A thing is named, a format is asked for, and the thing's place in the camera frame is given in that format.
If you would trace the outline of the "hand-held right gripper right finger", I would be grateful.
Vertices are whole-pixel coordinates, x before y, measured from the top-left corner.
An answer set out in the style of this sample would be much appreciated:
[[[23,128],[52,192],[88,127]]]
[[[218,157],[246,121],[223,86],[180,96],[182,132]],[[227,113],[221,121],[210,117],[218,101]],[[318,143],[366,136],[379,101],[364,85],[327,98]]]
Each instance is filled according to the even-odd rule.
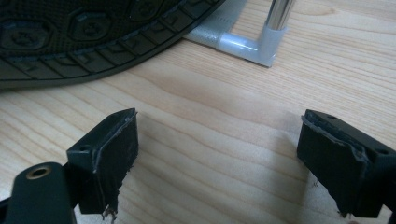
[[[396,218],[396,151],[341,119],[307,109],[297,157],[335,200],[342,217]]]

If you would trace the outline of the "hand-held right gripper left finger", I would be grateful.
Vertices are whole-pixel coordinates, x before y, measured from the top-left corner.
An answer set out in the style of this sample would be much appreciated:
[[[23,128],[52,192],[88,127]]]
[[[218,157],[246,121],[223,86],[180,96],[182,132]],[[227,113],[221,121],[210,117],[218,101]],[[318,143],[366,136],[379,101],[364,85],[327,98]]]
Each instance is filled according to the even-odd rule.
[[[82,214],[118,213],[122,181],[138,155],[136,115],[129,108],[107,116],[66,151],[71,203]]]

